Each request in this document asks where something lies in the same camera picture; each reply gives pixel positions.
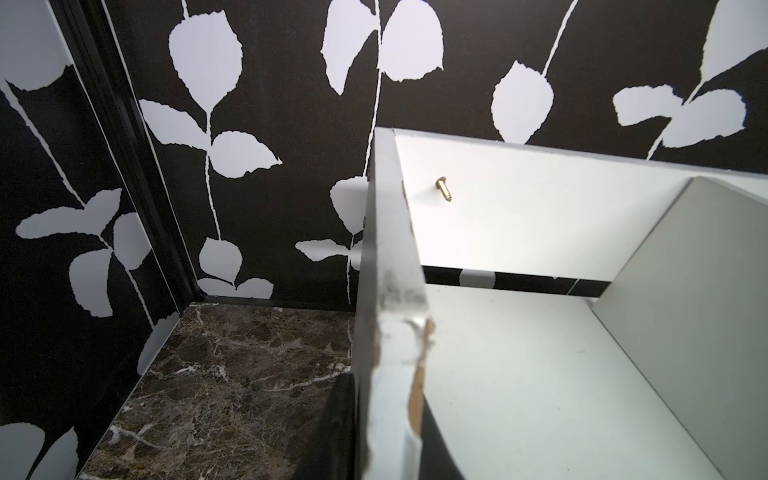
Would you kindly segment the white wooden bookshelf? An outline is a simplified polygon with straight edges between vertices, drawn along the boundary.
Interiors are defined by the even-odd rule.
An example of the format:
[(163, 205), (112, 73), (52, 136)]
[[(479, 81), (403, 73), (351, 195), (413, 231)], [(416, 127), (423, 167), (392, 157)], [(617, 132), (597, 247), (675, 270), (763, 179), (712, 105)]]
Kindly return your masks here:
[(763, 479), (767, 179), (380, 128), (352, 370), (359, 479)]

